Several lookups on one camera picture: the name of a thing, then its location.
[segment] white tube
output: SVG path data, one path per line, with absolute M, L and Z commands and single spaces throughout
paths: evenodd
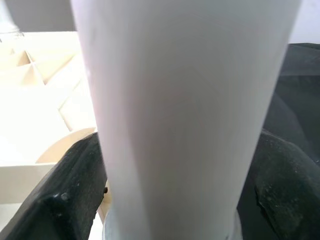
M 118 236 L 226 240 L 299 0 L 72 0 Z

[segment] white wall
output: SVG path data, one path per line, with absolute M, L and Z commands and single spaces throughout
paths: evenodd
M 75 30 L 69 0 L 6 0 L 6 4 L 23 32 Z
M 320 0 L 304 0 L 291 34 L 290 43 L 320 44 Z

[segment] white pipe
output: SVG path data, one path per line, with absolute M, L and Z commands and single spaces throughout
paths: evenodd
M 299 3 L 72 0 L 109 239 L 228 239 Z

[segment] metal pipe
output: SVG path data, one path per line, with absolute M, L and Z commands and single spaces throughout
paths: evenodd
M 113 197 L 108 240 L 231 239 L 299 5 L 72 0 Z

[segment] white cylinder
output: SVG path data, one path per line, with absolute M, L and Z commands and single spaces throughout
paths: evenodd
M 299 3 L 72 1 L 116 240 L 229 238 Z

